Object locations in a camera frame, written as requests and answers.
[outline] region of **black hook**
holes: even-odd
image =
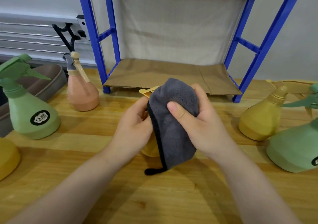
[[[79,36],[76,36],[71,29],[71,25],[73,25],[72,23],[66,22],[65,23],[66,26],[64,28],[59,28],[56,24],[52,24],[53,29],[56,31],[56,33],[59,35],[59,37],[62,39],[62,41],[64,42],[64,44],[67,46],[68,50],[70,52],[74,52],[74,42],[75,40],[80,40]],[[72,37],[71,39],[71,43],[69,43],[66,38],[64,37],[62,32],[68,32],[70,34],[70,36]]]

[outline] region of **bottle label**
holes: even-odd
[[[313,166],[318,166],[318,157],[314,158],[311,163]]]
[[[31,124],[39,126],[44,125],[50,119],[50,113],[47,110],[41,110],[33,114],[30,119]]]

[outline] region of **wood grain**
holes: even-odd
[[[0,223],[52,190],[106,146],[123,112],[141,97],[136,89],[114,88],[111,94],[103,94],[97,71],[86,69],[86,73],[101,94],[97,108],[73,110],[64,87],[49,101],[62,120],[56,133],[41,140],[29,140],[14,131],[7,136],[19,146],[22,161],[0,182]],[[280,169],[267,157],[265,143],[238,130],[240,114],[272,90],[269,83],[254,80],[239,104],[227,96],[209,98],[233,139],[265,172],[297,216],[304,223],[318,223],[318,171],[293,174]],[[309,121],[303,108],[286,108],[280,128]],[[241,223],[224,177],[212,160],[197,151],[192,160],[170,171],[144,175],[146,168],[159,166],[159,158],[138,154],[115,176],[85,223]]]

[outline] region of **microfiber towel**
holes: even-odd
[[[180,80],[169,78],[151,94],[147,110],[154,128],[162,168],[147,169],[146,175],[167,171],[191,159],[197,150],[185,129],[168,110],[167,104],[170,101],[179,103],[194,117],[199,114],[199,100],[195,91]]]

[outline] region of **forearm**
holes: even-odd
[[[111,149],[104,149],[8,223],[82,223],[124,164]]]
[[[259,167],[238,147],[217,161],[245,224],[299,224]]]

